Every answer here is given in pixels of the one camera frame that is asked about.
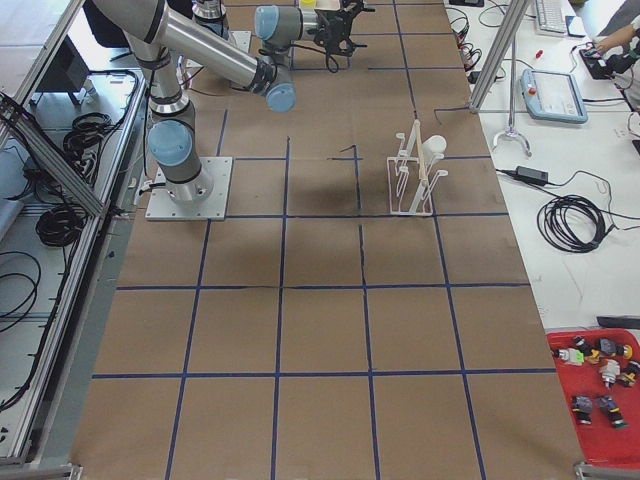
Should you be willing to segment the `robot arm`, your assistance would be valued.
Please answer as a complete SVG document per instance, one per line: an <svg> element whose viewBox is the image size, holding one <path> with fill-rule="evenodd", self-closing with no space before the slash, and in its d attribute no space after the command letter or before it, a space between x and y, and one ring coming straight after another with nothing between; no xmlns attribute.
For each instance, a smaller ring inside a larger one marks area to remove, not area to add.
<svg viewBox="0 0 640 480"><path fill-rule="evenodd" d="M288 54L295 41L311 41L325 58L350 57L354 19L362 1L301 1L295 6L260 6L254 17L262 42L259 56L225 34L219 1L198 1L186 17L165 1L99 1L97 9L124 32L150 90L153 125L147 145L164 174L169 197L180 203L207 198L215 177L195 147L195 109L184 92L172 53L199 63L244 90L265 98L270 110L288 112L296 103Z"/></svg>

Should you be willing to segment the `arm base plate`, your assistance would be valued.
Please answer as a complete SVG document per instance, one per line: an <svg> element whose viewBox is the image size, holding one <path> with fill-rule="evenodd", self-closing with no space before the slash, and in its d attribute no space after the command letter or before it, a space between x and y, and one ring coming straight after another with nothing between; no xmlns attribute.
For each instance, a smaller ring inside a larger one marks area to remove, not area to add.
<svg viewBox="0 0 640 480"><path fill-rule="evenodd" d="M150 221L223 221L232 177L232 157L201 157L197 178L176 184L158 169L145 217Z"/></svg>

